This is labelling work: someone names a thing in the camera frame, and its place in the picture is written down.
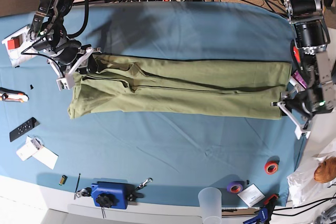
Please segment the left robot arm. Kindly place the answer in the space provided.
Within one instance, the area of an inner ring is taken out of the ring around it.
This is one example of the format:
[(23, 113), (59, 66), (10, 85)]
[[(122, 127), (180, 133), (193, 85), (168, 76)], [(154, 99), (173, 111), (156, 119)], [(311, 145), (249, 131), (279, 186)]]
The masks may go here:
[(277, 106), (296, 125), (295, 134), (309, 137), (311, 121), (317, 114), (335, 109), (335, 66), (330, 65), (327, 45), (330, 35), (323, 15), (322, 0), (283, 0), (295, 35), (290, 51), (303, 87), (290, 78), (293, 90), (281, 93)]

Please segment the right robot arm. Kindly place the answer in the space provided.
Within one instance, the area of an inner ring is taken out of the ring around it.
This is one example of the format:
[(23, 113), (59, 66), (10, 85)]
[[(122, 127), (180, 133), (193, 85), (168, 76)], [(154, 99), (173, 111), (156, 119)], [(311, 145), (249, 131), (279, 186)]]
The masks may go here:
[(56, 74), (64, 78), (70, 70), (79, 74), (98, 70), (90, 45), (77, 40), (89, 18), (89, 0), (84, 0), (85, 13), (81, 28), (70, 34), (64, 27), (64, 17), (71, 11), (74, 0), (40, 0), (38, 10), (26, 34), (29, 45), (22, 56), (40, 56), (47, 59)]

